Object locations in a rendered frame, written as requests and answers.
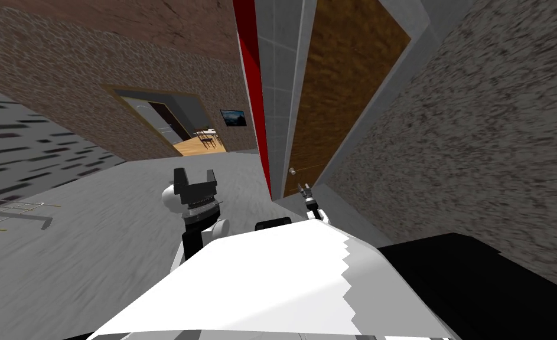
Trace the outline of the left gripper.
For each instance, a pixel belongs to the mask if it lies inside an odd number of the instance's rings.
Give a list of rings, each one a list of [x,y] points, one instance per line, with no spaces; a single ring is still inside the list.
[[[173,192],[179,196],[180,203],[194,208],[195,205],[204,205],[217,194],[216,174],[212,169],[206,173],[206,181],[196,184],[188,184],[188,177],[184,168],[173,170]]]

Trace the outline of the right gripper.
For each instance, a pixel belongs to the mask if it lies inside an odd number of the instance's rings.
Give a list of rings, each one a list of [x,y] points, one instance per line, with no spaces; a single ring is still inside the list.
[[[313,197],[311,188],[308,186],[308,184],[305,184],[305,190],[300,184],[298,184],[297,187],[304,198],[305,204],[314,204],[315,202],[317,202],[317,200],[315,200],[315,198]]]

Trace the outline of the grey door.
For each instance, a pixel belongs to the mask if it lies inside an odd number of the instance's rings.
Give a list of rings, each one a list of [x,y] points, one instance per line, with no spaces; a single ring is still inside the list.
[[[171,125],[155,110],[154,102],[143,100],[130,100],[135,111],[141,115],[159,134],[170,144],[175,145],[183,142],[183,139],[173,130]]]

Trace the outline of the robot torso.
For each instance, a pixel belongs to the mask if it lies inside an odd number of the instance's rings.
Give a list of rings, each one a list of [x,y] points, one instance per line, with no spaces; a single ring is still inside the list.
[[[87,340],[363,338],[455,333],[377,248],[307,220],[211,241]]]

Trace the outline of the red panel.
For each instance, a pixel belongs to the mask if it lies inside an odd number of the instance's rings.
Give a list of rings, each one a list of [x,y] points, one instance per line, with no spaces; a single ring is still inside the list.
[[[242,61],[250,112],[254,123],[260,162],[268,187],[268,193],[271,194],[271,176],[269,173],[268,146],[265,131],[265,113],[263,107],[255,0],[232,0],[232,4],[237,26],[240,58]]]

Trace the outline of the brown wooden door leaf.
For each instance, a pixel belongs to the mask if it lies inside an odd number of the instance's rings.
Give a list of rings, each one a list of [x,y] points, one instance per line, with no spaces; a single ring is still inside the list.
[[[317,0],[284,196],[314,185],[410,42],[380,0]]]

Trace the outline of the dark framed wall picture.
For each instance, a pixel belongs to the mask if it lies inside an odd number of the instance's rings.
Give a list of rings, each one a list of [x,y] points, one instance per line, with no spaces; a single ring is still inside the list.
[[[226,126],[247,126],[245,113],[242,110],[221,110],[220,114]]]

